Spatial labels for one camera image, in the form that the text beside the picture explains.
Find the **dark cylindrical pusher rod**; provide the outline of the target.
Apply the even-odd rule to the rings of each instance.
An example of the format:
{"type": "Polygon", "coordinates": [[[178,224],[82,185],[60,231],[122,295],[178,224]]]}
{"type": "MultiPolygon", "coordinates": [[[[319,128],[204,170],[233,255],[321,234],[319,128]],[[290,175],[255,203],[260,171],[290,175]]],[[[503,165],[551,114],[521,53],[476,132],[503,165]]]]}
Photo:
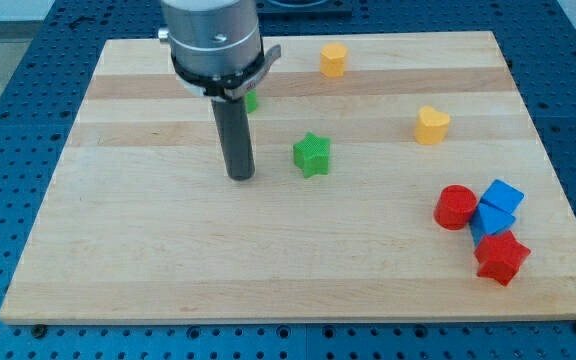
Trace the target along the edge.
{"type": "Polygon", "coordinates": [[[212,99],[211,105],[228,176],[236,181],[250,179],[255,164],[244,99],[212,99]]]}

